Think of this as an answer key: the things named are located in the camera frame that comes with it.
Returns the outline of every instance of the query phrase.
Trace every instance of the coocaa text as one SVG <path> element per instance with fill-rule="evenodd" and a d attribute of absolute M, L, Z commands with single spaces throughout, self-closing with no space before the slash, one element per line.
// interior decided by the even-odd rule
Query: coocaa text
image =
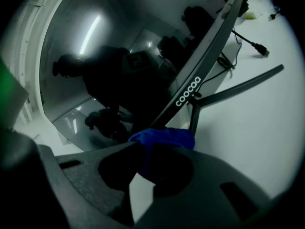
<path fill-rule="evenodd" d="M 196 88 L 200 81 L 200 77 L 197 76 L 195 80 L 191 83 L 191 85 L 188 86 L 187 91 L 185 91 L 183 95 L 179 98 L 179 100 L 176 102 L 176 105 L 178 107 L 181 106 L 181 104 L 185 101 L 185 98 L 188 97 L 192 91 L 194 91 L 194 88 Z"/>

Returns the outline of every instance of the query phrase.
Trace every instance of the blue fabric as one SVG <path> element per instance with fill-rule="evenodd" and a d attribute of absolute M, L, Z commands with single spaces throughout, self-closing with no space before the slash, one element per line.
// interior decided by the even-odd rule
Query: blue fabric
<path fill-rule="evenodd" d="M 190 150 L 195 147 L 195 138 L 191 131 L 185 129 L 166 128 L 163 130 L 146 129 L 134 134 L 129 141 L 139 141 L 145 147 L 154 144 L 180 146 Z"/>

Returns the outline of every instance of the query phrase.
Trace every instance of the black stand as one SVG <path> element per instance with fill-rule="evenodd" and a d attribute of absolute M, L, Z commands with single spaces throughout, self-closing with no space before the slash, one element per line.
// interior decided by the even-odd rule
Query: black stand
<path fill-rule="evenodd" d="M 193 110 L 192 110 L 191 123 L 190 123 L 189 130 L 191 132 L 193 132 L 193 134 L 195 135 L 201 108 L 203 108 L 207 105 L 210 105 L 210 104 L 215 104 L 215 103 L 225 100 L 227 98 L 233 97 L 237 94 L 240 94 L 246 90 L 249 90 L 252 87 L 254 87 L 254 86 L 268 80 L 272 76 L 278 74 L 283 69 L 284 69 L 284 66 L 281 64 L 257 77 L 250 79 L 249 81 L 246 81 L 244 83 L 231 87 L 220 93 L 213 94 L 213 95 L 201 98 L 201 99 L 193 98 L 190 101 L 190 104 L 193 106 Z"/>

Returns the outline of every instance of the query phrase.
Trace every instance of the plug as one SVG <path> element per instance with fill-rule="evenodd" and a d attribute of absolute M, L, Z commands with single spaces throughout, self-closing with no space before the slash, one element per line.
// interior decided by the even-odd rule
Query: plug
<path fill-rule="evenodd" d="M 268 57 L 269 51 L 261 44 L 253 43 L 252 46 L 264 57 Z"/>

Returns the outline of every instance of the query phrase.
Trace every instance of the monitor stand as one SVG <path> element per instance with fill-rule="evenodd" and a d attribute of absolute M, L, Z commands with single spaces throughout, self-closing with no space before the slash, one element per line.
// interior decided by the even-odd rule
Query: monitor stand
<path fill-rule="evenodd" d="M 284 66 L 281 64 L 261 75 L 258 75 L 257 77 L 254 77 L 244 83 L 238 84 L 234 87 L 231 87 L 227 90 L 224 90 L 222 92 L 201 98 L 201 99 L 195 99 L 194 97 L 189 101 L 190 104 L 193 106 L 193 110 L 192 110 L 192 115 L 191 115 L 191 123 L 190 123 L 190 127 L 189 130 L 195 135 L 196 133 L 196 129 L 197 129 L 197 125 L 198 125 L 198 120 L 199 120 L 199 113 L 200 110 L 207 106 L 207 105 L 211 105 L 211 104 L 215 104 L 218 103 L 220 101 L 223 101 L 227 98 L 231 98 L 237 94 L 240 94 L 246 90 L 251 89 L 252 87 L 268 80 L 269 78 L 271 78 L 272 76 L 278 74 L 279 72 L 281 72 L 284 69 Z"/>

